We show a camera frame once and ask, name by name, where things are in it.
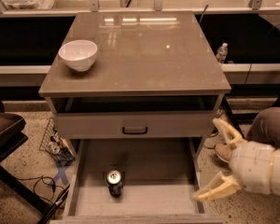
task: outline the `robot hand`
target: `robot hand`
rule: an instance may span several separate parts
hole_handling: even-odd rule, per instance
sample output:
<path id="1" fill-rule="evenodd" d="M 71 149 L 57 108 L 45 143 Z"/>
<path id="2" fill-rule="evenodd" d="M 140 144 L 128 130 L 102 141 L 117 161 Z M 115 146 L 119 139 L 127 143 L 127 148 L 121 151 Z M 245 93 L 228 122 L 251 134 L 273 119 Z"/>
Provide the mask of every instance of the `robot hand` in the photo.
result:
<path id="1" fill-rule="evenodd" d="M 192 198 L 207 202 L 227 197 L 240 189 L 280 195 L 280 150 L 270 145 L 247 142 L 222 119 L 214 119 L 213 122 L 231 149 L 229 166 L 232 175 L 224 176 L 219 172 L 209 184 L 194 192 Z"/>

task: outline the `floor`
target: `floor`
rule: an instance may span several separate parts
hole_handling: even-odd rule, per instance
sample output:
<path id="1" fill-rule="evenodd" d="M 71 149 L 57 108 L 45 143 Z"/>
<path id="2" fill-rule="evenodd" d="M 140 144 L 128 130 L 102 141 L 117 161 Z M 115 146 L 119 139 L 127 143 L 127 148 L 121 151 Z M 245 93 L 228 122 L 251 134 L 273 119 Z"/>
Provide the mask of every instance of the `floor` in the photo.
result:
<path id="1" fill-rule="evenodd" d="M 231 107 L 238 112 L 259 111 L 272 104 L 271 100 L 231 100 Z M 68 185 L 67 181 L 73 173 L 73 164 L 65 171 L 63 179 L 58 178 L 59 172 L 55 160 L 48 153 L 40 151 L 39 147 L 44 142 L 44 134 L 49 125 L 50 112 L 44 102 L 5 102 L 6 112 L 17 113 L 24 117 L 27 124 L 24 133 L 29 137 L 28 141 L 18 148 L 1 164 L 17 178 L 33 178 L 37 176 L 50 176 L 57 180 L 56 198 Z M 226 119 L 224 110 L 218 112 L 222 119 Z M 249 124 L 241 125 L 246 133 Z M 205 185 L 218 171 L 229 174 L 228 166 L 217 158 L 214 144 L 223 142 L 219 134 L 207 138 L 201 155 L 198 159 L 201 184 Z M 22 181 L 29 189 L 34 187 L 36 180 Z M 52 191 L 48 185 L 39 182 L 35 187 L 38 195 L 51 199 Z M 239 191 L 236 194 L 221 200 L 205 204 L 206 211 L 213 217 L 221 217 L 227 224 L 280 224 L 280 197 L 276 195 L 260 195 Z M 62 217 L 63 210 L 59 210 L 55 218 Z M 0 181 L 0 224 L 3 223 L 37 223 L 41 215 L 22 197 L 15 194 L 12 189 Z"/>

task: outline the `white bowl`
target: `white bowl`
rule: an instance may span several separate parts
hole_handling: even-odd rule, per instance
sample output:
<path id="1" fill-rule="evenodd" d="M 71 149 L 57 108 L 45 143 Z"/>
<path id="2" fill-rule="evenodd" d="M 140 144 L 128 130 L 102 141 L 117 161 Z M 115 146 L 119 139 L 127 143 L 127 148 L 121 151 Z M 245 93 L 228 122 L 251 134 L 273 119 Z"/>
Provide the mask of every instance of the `white bowl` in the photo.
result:
<path id="1" fill-rule="evenodd" d="M 76 40 L 64 44 L 59 49 L 59 56 L 64 63 L 77 71 L 87 71 L 96 59 L 97 46 L 89 40 Z"/>

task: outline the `water bottle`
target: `water bottle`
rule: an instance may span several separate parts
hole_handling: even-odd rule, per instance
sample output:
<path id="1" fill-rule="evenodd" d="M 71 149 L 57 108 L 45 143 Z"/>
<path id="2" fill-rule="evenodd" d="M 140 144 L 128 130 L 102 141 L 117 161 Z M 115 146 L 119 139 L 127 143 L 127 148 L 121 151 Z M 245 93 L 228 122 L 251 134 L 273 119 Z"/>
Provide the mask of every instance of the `water bottle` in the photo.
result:
<path id="1" fill-rule="evenodd" d="M 228 53 L 228 48 L 227 48 L 228 44 L 227 43 L 223 43 L 221 47 L 218 48 L 217 50 L 217 54 L 216 54 L 216 58 L 217 61 L 219 63 L 224 63 L 227 53 Z"/>

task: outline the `can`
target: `can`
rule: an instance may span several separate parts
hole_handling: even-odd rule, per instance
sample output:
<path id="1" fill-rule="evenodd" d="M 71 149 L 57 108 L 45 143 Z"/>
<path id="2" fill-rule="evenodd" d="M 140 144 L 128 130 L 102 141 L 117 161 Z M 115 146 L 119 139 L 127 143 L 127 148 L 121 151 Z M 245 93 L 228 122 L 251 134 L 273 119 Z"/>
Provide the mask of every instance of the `can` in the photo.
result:
<path id="1" fill-rule="evenodd" d="M 109 192 L 112 196 L 120 196 L 123 192 L 123 182 L 120 171 L 113 170 L 109 172 L 106 177 L 106 184 L 108 185 Z"/>

